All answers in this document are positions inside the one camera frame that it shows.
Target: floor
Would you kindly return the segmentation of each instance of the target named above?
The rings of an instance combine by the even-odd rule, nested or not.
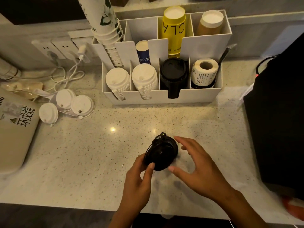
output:
[[[1,228],[106,228],[112,211],[25,206],[0,203]],[[271,228],[294,228],[270,224]]]

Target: blue cup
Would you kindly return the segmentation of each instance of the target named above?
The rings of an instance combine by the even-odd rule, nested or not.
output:
[[[140,64],[148,63],[151,65],[148,41],[143,40],[143,41],[138,42],[136,44],[136,51],[138,54]]]

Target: warning sticker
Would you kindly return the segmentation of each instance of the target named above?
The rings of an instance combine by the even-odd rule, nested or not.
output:
[[[4,120],[26,127],[31,123],[34,113],[35,109],[33,108],[13,102],[3,102],[0,107],[0,121]]]

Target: warning triangle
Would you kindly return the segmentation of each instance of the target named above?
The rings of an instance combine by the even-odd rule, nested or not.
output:
[[[11,120],[12,123],[16,123],[17,118],[12,118],[12,119],[10,119],[10,120]]]

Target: fingernail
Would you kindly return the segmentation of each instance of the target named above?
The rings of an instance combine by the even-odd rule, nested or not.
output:
[[[168,170],[169,170],[171,173],[173,173],[174,167],[173,167],[173,166],[169,166],[169,167],[168,167]]]
[[[154,163],[154,162],[152,162],[152,163],[150,163],[150,165],[149,165],[149,166],[150,166],[150,168],[151,168],[151,169],[153,169],[153,170],[154,170],[155,163]]]

